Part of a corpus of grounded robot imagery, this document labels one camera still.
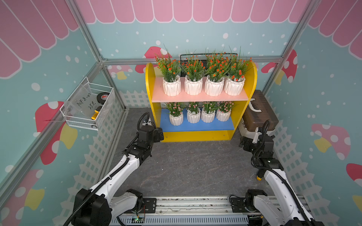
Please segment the potted plant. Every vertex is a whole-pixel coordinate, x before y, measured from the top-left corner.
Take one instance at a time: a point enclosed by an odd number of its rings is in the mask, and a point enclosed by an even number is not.
[[[216,118],[219,121],[227,121],[230,118],[231,109],[235,106],[232,101],[222,101],[219,104],[219,109],[216,112]]]
[[[218,96],[224,87],[224,76],[230,68],[228,57],[224,57],[224,53],[213,53],[206,55],[207,79],[205,82],[205,92],[210,96]]]
[[[199,102],[189,102],[189,107],[187,108],[187,121],[190,123],[198,123],[201,117],[201,111],[198,107]]]
[[[225,81],[224,91],[230,96],[237,96],[241,93],[245,83],[245,73],[248,70],[250,60],[242,60],[238,55],[231,57],[231,68]]]
[[[210,123],[215,118],[215,111],[219,109],[219,106],[215,101],[212,102],[204,102],[202,106],[202,112],[201,112],[201,120]]]
[[[181,125],[184,121],[184,115],[182,111],[184,110],[184,103],[183,102],[168,102],[165,105],[169,113],[170,122],[172,125]]]
[[[167,57],[156,56],[158,68],[163,74],[163,92],[167,96],[176,96],[181,92],[181,80],[178,75],[181,72],[180,61],[171,60],[170,55]]]
[[[182,70],[186,74],[185,91],[189,95],[197,95],[202,90],[202,77],[204,77],[204,65],[197,56],[188,56],[187,62],[181,64]]]

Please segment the white wire basket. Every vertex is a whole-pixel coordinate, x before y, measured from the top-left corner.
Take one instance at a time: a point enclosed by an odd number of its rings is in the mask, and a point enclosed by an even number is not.
[[[114,89],[109,86],[103,86],[95,83],[90,83],[88,78],[85,77],[83,81],[78,85],[78,87],[73,91],[73,93],[68,97],[67,101],[71,100],[72,97],[76,96],[77,93],[80,91],[82,85],[86,89],[91,90],[91,95],[93,95],[95,98],[97,98],[97,95],[102,92],[108,92],[109,96],[105,103],[103,104],[101,110],[99,111],[97,117],[95,120],[93,120],[91,117],[88,117],[84,115],[82,112],[77,112],[76,114],[71,114],[72,112],[72,106],[68,106],[66,108],[63,104],[63,106],[60,108],[60,111],[62,112],[63,117],[65,118],[67,124],[72,127],[79,127],[84,129],[92,129],[92,130],[99,130],[101,127],[105,117],[108,114],[108,111],[113,105],[113,102],[115,101],[115,94]]]

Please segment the blue shelf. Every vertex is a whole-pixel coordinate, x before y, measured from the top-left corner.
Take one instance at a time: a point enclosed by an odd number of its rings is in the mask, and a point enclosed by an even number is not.
[[[169,111],[162,109],[160,127],[163,132],[186,132],[186,131],[220,131],[220,130],[234,130],[231,117],[227,121],[219,121],[215,119],[210,123],[205,123],[201,119],[198,123],[189,123],[187,121],[187,110],[183,110],[184,122],[181,125],[172,125],[170,123]]]

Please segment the pink shelf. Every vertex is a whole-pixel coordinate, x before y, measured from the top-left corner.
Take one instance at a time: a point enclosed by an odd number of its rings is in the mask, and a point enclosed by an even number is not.
[[[188,95],[185,92],[185,77],[181,77],[181,93],[177,96],[170,97],[163,92],[162,77],[157,77],[155,81],[155,88],[153,91],[152,102],[196,102],[196,101],[247,101],[248,96],[243,89],[238,96],[230,96],[222,91],[222,93],[216,97],[209,96],[205,93],[205,81],[206,77],[203,77],[202,91],[199,95]]]

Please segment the white flower pot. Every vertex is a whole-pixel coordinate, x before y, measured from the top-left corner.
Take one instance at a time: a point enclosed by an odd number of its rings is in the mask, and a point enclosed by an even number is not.
[[[221,112],[221,111],[217,111],[216,112],[216,118],[219,121],[227,121],[230,118],[230,114],[231,114],[231,110],[229,112]]]
[[[185,91],[188,95],[197,95],[202,90],[202,78],[199,81],[192,82],[189,77],[185,78]]]
[[[180,116],[174,117],[172,115],[169,115],[170,123],[172,125],[181,125],[184,122],[184,114],[181,113]]]
[[[190,110],[187,110],[187,121],[189,121],[190,123],[198,123],[200,121],[200,117],[201,117],[200,109],[197,114],[192,114]]]
[[[212,122],[214,120],[214,118],[215,118],[215,111],[213,113],[208,114],[204,110],[202,110],[202,112],[201,112],[201,120],[203,122],[210,123],[210,122]]]
[[[218,96],[223,91],[224,87],[224,77],[221,79],[220,82],[212,82],[210,81],[210,75],[207,76],[205,82],[205,92],[209,96]]]
[[[230,96],[237,96],[243,90],[244,83],[245,83],[245,78],[241,78],[237,82],[231,80],[230,78],[227,78],[225,82],[224,91],[226,94]]]
[[[167,96],[176,96],[181,92],[181,80],[180,76],[176,76],[176,81],[174,82],[167,82],[165,78],[163,79],[163,92]]]

